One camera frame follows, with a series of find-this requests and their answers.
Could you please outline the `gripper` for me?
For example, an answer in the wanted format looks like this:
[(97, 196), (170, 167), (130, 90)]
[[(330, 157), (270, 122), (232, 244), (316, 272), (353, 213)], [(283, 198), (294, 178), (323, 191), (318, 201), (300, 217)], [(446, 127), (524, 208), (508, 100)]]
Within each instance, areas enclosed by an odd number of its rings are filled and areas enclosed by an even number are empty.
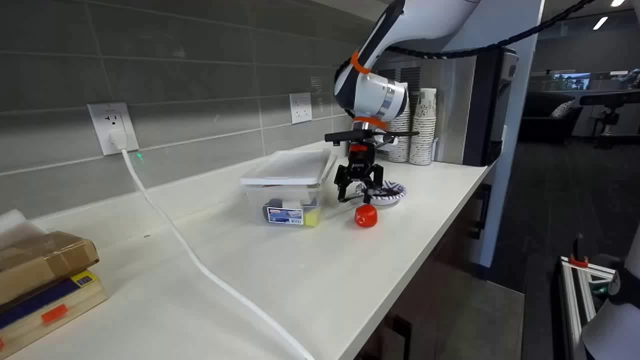
[(348, 187), (357, 181), (362, 182), (363, 203), (370, 204), (372, 198), (383, 187), (384, 167), (375, 165), (375, 146), (373, 143), (351, 143), (347, 156), (348, 165), (339, 165), (334, 176), (339, 203), (348, 202)]

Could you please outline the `blue patterned paper bowl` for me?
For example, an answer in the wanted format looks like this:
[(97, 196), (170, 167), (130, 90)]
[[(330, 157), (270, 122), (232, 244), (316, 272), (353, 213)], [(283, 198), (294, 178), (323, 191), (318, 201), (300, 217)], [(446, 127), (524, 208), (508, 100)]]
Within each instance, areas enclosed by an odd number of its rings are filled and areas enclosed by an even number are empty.
[(365, 182), (360, 182), (355, 187), (355, 198), (364, 200), (366, 194), (372, 193), (369, 196), (369, 204), (377, 207), (387, 207), (399, 202), (407, 194), (407, 189), (404, 185), (398, 182), (384, 180), (382, 185), (372, 184), (372, 187), (367, 186)]

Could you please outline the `red plastic cap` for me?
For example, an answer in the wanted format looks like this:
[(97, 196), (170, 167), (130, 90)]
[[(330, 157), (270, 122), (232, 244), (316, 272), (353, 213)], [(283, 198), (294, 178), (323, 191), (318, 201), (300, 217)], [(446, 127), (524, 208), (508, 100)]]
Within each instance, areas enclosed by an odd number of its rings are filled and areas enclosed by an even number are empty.
[(357, 207), (354, 212), (354, 223), (362, 228), (374, 227), (378, 223), (377, 208), (370, 203)]

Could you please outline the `stack of paper cups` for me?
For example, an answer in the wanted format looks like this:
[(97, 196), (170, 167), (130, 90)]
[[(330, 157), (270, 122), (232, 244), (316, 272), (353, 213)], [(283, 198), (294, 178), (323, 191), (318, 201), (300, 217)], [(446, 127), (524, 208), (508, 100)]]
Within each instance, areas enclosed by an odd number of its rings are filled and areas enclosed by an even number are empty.
[(421, 88), (414, 107), (412, 132), (418, 132), (410, 139), (409, 162), (416, 166), (429, 166), (434, 152), (437, 125), (436, 88)]
[[(407, 104), (402, 114), (390, 120), (387, 129), (391, 132), (406, 133), (411, 130), (410, 104)], [(387, 160), (390, 162), (404, 163), (409, 160), (410, 140), (408, 136), (396, 137), (396, 142), (387, 153)]]

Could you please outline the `white storage box lid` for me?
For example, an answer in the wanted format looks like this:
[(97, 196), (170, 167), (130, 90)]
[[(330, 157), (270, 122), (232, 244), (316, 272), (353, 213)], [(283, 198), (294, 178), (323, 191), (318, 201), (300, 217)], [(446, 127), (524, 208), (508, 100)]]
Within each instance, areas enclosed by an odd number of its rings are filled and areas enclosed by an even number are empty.
[(244, 186), (312, 186), (320, 184), (338, 157), (328, 149), (286, 150), (261, 159), (240, 177)]

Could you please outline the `clear plastic storage box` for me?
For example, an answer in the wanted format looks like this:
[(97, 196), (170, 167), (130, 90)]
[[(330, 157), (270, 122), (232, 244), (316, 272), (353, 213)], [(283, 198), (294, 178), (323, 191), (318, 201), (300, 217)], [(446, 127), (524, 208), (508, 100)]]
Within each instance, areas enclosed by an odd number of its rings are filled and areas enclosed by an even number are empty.
[(322, 191), (334, 165), (311, 186), (245, 186), (247, 214), (258, 224), (315, 227), (322, 212)]

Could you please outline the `steel and black appliance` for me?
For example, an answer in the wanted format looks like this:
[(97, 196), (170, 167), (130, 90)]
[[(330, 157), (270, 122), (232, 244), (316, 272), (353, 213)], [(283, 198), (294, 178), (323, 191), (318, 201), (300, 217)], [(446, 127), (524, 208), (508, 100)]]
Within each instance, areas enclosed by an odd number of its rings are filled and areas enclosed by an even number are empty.
[(502, 153), (518, 61), (506, 47), (457, 59), (389, 59), (375, 73), (407, 84), (413, 115), (421, 100), (434, 105), (434, 161), (485, 167)]

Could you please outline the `dark sofa with cushion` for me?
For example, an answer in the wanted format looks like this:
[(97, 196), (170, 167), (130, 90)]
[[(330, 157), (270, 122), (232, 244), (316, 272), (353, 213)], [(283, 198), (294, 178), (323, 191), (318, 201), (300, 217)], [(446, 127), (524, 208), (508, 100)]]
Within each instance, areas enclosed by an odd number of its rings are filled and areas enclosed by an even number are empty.
[(572, 136), (583, 107), (574, 96), (528, 92), (519, 124), (519, 142), (564, 144)]

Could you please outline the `red clamp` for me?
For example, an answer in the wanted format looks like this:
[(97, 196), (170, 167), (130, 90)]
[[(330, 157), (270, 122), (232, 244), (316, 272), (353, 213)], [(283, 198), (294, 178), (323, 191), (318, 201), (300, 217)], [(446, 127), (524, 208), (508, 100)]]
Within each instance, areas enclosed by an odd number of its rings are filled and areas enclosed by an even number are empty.
[(589, 259), (585, 253), (585, 236), (582, 232), (579, 232), (573, 240), (571, 253), (568, 257), (568, 262), (570, 265), (578, 268), (588, 268), (589, 267)]

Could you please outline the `monitor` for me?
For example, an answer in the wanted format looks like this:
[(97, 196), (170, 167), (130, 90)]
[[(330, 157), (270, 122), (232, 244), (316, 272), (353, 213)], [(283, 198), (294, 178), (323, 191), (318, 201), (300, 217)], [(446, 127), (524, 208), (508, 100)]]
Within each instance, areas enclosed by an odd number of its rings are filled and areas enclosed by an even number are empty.
[(551, 76), (551, 91), (588, 91), (592, 73), (558, 73)]

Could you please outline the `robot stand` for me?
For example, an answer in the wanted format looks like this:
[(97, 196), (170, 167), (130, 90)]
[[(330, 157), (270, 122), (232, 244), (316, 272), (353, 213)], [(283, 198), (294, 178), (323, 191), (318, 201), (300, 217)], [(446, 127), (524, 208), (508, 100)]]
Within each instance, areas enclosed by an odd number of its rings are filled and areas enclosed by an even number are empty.
[(592, 321), (608, 296), (614, 269), (587, 263), (579, 266), (566, 256), (558, 258), (558, 296), (562, 325), (563, 360), (588, 360), (583, 328)]

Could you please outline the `wooden box with blue label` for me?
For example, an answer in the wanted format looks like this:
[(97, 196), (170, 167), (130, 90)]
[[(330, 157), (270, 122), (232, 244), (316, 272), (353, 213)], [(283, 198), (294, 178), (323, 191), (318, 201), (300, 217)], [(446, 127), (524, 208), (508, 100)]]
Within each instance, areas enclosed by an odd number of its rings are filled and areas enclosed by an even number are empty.
[(86, 269), (0, 306), (0, 360), (89, 312), (107, 298), (101, 280)]

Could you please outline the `brown cardboard box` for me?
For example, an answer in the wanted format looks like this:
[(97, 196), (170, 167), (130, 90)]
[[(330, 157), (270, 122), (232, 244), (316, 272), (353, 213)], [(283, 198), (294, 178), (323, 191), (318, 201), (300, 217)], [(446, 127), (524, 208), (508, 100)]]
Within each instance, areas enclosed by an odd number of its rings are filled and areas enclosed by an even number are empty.
[(0, 249), (0, 306), (99, 262), (92, 240), (54, 231)]

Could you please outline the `white plastic bag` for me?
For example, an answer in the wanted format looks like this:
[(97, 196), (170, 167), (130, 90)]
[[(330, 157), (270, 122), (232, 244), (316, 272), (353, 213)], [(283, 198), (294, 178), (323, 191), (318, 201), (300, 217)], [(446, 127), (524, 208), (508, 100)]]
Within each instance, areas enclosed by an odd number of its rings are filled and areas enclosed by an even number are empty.
[(41, 235), (45, 235), (45, 232), (27, 219), (20, 210), (12, 209), (0, 214), (0, 250)]

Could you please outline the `white wall socket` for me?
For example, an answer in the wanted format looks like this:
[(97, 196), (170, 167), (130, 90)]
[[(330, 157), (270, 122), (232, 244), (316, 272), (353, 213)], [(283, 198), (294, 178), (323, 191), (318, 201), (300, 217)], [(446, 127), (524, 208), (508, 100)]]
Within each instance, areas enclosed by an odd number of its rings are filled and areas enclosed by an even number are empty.
[(121, 151), (112, 142), (111, 134), (122, 131), (126, 134), (126, 150), (139, 150), (137, 135), (130, 117), (128, 105), (125, 102), (103, 102), (88, 104), (94, 130), (105, 157), (119, 154)]
[(292, 125), (313, 120), (313, 103), (310, 92), (290, 93), (289, 104)]

